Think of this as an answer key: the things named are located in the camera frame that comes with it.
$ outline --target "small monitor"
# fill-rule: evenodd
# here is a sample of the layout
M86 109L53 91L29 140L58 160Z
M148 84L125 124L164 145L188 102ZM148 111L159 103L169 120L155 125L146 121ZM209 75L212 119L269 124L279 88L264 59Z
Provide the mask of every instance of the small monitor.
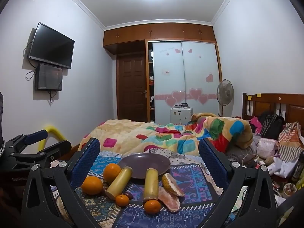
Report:
M39 22L29 58L70 69L75 41Z
M62 68L40 63L35 71L35 91L61 91Z

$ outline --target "comforter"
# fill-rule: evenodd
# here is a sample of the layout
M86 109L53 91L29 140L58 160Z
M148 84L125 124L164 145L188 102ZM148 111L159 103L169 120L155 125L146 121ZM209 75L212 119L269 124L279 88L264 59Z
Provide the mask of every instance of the comforter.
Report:
M206 117L194 114L187 125L165 126L154 122L108 120L96 127L84 138L79 149L95 137L100 150L118 154L145 152L151 148L165 148L172 152L198 156L198 144L208 138L216 149L225 152L229 143L245 149L252 142L252 132L247 121L238 118Z

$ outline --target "orange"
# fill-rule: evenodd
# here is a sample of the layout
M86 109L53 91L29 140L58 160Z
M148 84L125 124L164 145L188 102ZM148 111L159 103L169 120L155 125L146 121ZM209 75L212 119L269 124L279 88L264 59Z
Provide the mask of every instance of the orange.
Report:
M129 204L130 199L126 195L118 195L115 198L115 202L116 202L116 205L121 206L121 207L125 207Z
M161 209L161 204L156 200L149 200L145 203L144 208L148 214L158 213Z
M97 195L103 189L103 183L98 177L87 176L81 185L82 191L88 195Z
M110 163L103 170L103 178L111 184L120 173L121 168L118 164Z

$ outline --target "striped bag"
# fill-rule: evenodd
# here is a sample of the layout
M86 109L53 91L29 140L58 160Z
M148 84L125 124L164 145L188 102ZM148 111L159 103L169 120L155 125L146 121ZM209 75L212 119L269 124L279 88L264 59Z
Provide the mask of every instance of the striped bag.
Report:
M299 157L304 145L300 140L301 126L298 122L286 123L279 135L280 159L291 162Z

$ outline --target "ceiling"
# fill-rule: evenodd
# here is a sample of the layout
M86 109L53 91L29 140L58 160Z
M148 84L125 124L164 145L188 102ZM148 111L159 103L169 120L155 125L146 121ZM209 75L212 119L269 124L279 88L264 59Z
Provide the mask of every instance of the ceiling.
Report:
M80 0L108 29L146 20L211 22L224 0Z

